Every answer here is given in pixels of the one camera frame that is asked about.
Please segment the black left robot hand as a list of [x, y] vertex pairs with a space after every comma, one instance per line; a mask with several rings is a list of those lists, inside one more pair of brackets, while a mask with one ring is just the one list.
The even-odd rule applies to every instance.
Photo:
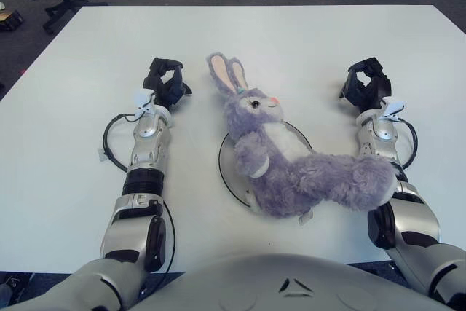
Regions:
[[[154, 103], [169, 109], [176, 105], [185, 95], [192, 95], [191, 88], [183, 81], [183, 64], [177, 60], [154, 58], [147, 77], [143, 81], [143, 88], [153, 90], [155, 94]], [[173, 71], [173, 76], [166, 82], [162, 77]]]

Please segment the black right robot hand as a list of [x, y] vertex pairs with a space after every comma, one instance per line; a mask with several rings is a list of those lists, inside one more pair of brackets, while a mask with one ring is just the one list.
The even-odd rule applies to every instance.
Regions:
[[[364, 85], [358, 79], [357, 73], [364, 73], [370, 82]], [[362, 113], [371, 109], [380, 109], [382, 99], [391, 95], [391, 81], [384, 74], [381, 63], [372, 57], [348, 68], [347, 80], [340, 90], [339, 98], [345, 98]]]

